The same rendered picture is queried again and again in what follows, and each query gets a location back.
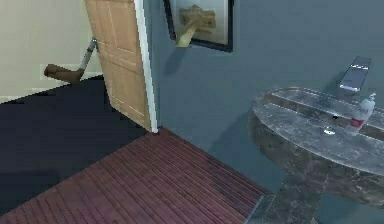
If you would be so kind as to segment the light wooden room door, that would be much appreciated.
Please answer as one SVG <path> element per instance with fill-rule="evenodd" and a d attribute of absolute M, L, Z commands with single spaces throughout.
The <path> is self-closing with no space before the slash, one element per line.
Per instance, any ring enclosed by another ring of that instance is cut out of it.
<path fill-rule="evenodd" d="M 141 0 L 84 0 L 111 106 L 157 132 Z"/>

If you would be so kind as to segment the silver flat sink tap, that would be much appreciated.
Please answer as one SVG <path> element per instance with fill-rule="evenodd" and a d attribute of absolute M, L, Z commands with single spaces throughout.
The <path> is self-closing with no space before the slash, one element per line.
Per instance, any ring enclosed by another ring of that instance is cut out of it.
<path fill-rule="evenodd" d="M 339 87 L 359 92 L 368 74 L 371 62 L 371 58 L 357 56 L 343 75 Z"/>

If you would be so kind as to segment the white red soap bottle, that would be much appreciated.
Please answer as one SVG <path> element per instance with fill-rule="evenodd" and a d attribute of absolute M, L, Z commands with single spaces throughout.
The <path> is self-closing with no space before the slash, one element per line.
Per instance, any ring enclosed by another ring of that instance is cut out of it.
<path fill-rule="evenodd" d="M 352 136 L 358 134 L 364 123 L 372 115 L 375 107 L 375 96 L 376 94 L 372 93 L 358 104 L 347 126 L 347 130 Z"/>

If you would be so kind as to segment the black framed wall picture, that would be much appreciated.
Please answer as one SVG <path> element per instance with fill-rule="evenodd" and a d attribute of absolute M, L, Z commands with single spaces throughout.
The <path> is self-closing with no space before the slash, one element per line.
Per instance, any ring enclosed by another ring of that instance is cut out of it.
<path fill-rule="evenodd" d="M 233 51 L 234 0 L 162 0 L 168 33 L 179 48 Z"/>

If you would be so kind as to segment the grey marble pedestal sink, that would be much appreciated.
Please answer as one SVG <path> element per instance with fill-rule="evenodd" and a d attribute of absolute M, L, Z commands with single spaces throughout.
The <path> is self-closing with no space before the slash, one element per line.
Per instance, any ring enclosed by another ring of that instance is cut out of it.
<path fill-rule="evenodd" d="M 384 109 L 356 135 L 347 130 L 357 102 L 302 87 L 269 90 L 249 112 L 259 151 L 287 176 L 256 204 L 247 224 L 320 224 L 323 193 L 384 209 Z"/>

